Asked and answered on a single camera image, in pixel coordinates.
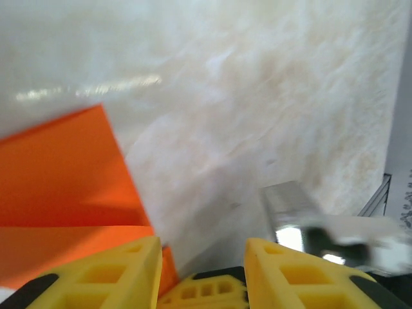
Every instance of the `orange surface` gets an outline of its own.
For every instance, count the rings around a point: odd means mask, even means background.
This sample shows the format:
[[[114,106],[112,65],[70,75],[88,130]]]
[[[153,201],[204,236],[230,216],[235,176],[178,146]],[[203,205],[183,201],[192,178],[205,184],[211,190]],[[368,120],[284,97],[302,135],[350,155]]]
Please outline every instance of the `orange surface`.
[[[150,225],[102,106],[0,141],[0,227]]]
[[[0,227],[0,286],[19,288],[53,267],[152,235],[151,227]],[[166,248],[159,295],[177,282]]]

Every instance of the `yellow plastic part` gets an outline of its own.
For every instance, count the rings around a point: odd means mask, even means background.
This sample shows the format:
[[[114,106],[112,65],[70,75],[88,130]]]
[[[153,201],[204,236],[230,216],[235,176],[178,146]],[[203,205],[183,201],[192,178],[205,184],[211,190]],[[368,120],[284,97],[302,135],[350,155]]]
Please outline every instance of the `yellow plastic part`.
[[[159,299],[157,309],[246,309],[247,291],[243,283],[230,275],[193,279],[194,275]]]
[[[247,240],[245,273],[251,309],[379,309],[351,281],[360,270],[263,239]]]
[[[50,270],[58,280],[27,309],[156,308],[161,270],[159,238],[140,238]]]

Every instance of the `white marble surface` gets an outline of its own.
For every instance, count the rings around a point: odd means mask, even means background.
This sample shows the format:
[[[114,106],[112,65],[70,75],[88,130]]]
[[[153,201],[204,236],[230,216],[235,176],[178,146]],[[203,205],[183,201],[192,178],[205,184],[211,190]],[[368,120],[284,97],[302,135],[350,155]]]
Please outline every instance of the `white marble surface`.
[[[0,136],[103,101],[184,268],[259,234],[258,187],[300,180],[330,213],[362,208],[382,179],[409,6],[4,0]]]

